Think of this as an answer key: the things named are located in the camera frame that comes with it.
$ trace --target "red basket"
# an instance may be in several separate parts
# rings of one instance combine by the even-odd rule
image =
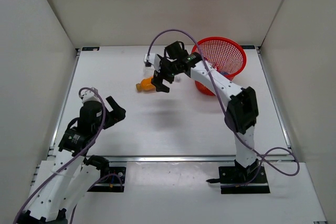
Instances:
[[[205,59],[230,81],[242,72],[246,65],[246,54],[240,45],[222,37],[208,37],[198,42]],[[198,52],[196,45],[192,52]],[[197,89],[206,95],[214,95],[204,85],[195,81]]]

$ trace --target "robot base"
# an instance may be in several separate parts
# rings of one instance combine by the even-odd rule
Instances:
[[[125,179],[126,179],[126,167],[109,167],[109,173],[115,173],[120,176],[122,181],[122,187],[119,185],[118,179],[114,178],[113,186],[111,187],[112,177],[107,178],[105,181],[102,181],[95,186],[91,187],[88,191],[92,192],[103,192],[103,193],[123,193],[125,190]]]
[[[251,180],[255,172],[252,172],[246,180],[241,176],[235,166],[221,166],[219,169],[219,182],[220,182],[220,192],[221,194],[269,194],[269,186],[267,182],[267,176],[265,168],[261,167],[258,175],[253,180],[252,183],[247,186],[238,187],[225,187],[225,185],[244,183],[245,181]]]

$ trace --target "orange object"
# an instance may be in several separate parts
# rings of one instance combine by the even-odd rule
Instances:
[[[150,91],[155,89],[155,86],[151,83],[152,76],[146,79],[143,79],[140,83],[137,83],[135,86],[139,92],[141,91]]]

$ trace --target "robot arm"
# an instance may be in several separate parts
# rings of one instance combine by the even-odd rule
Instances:
[[[194,52],[189,54],[182,42],[175,42],[165,47],[164,57],[158,54],[145,55],[146,66],[153,65],[155,71],[152,84],[157,92],[169,92],[169,88],[163,84],[163,80],[169,83],[174,81],[175,75],[185,73],[191,79],[200,82],[215,93],[210,76],[204,67],[200,54]],[[258,106],[254,89],[246,89],[229,81],[206,61],[211,71],[220,98],[227,107],[226,124],[231,130],[250,147],[254,147],[254,125],[258,116]],[[236,138],[236,160],[235,166],[242,176],[247,177],[258,167],[256,154],[246,148]]]
[[[109,161],[100,156],[86,159],[86,153],[77,157],[61,172],[57,172],[88,146],[97,134],[102,123],[102,105],[92,91],[80,96],[83,106],[78,118],[71,120],[60,144],[50,175],[56,174],[30,201],[17,223],[22,224],[67,224],[78,200],[97,181],[101,175],[109,173]],[[106,109],[103,129],[107,129],[125,118],[125,109],[120,107],[112,97],[106,98],[112,111]],[[84,163],[77,177],[75,171]]]

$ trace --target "white side wall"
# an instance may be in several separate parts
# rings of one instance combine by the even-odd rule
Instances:
[[[260,46],[281,0],[51,0],[76,47],[148,45],[168,28]],[[186,37],[170,33],[158,45]]]
[[[0,0],[0,223],[46,158],[76,51],[46,0]]]
[[[329,223],[336,223],[335,40],[335,0],[285,0],[261,48]]]

